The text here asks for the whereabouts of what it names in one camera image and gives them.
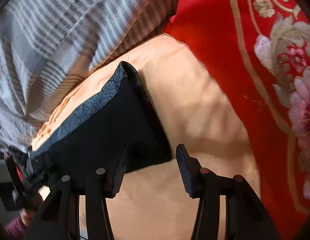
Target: white flower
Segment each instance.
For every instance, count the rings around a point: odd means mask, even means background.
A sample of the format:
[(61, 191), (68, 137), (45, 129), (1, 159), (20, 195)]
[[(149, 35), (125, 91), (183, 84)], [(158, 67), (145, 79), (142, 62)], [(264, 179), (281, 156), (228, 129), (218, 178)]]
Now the white flower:
[(253, 5), (258, 14), (264, 18), (272, 17), (275, 14), (274, 5), (270, 0), (255, 0)]

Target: gray striped cloth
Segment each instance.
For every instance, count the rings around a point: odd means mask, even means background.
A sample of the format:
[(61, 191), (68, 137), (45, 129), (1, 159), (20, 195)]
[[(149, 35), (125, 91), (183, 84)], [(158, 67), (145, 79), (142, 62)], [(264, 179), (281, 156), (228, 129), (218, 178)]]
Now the gray striped cloth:
[(0, 15), (0, 142), (27, 152), (64, 96), (160, 28), (178, 0), (10, 0)]

